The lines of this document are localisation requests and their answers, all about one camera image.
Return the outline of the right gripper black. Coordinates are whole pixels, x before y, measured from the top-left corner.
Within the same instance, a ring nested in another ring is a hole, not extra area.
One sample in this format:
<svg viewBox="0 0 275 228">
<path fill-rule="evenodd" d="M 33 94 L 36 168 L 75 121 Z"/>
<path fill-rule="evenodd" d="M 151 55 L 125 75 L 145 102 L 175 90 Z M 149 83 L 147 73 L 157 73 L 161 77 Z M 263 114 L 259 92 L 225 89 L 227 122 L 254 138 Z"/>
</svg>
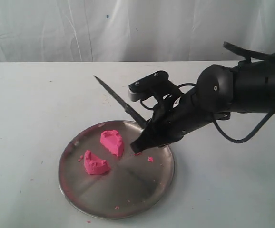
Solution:
<svg viewBox="0 0 275 228">
<path fill-rule="evenodd" d="M 199 89 L 182 93 L 154 93 L 157 104 L 152 117 L 147 121 L 141 135 L 130 147 L 134 153 L 154 147 L 163 147 L 181 140 L 213 122 L 214 117 L 223 117 L 223 106 L 213 96 L 200 96 Z"/>
</svg>

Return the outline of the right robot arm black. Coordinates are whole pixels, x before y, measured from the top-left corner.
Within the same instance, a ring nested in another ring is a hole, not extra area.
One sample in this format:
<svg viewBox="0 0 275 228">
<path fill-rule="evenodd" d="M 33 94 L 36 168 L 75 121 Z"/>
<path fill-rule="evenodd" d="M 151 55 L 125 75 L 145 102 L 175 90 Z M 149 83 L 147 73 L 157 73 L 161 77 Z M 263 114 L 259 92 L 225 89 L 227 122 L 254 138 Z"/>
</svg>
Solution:
<svg viewBox="0 0 275 228">
<path fill-rule="evenodd" d="M 243 60 L 232 68 L 209 66 L 188 92 L 182 92 L 162 70 L 129 85 L 132 101 L 142 102 L 150 97 L 157 101 L 141 135 L 130 145 L 135 153 L 175 143 L 208 124 L 228 120 L 231 113 L 264 113 L 254 130 L 237 140 L 244 143 L 275 114 L 275 52 L 246 50 L 228 42 L 224 48 Z"/>
</svg>

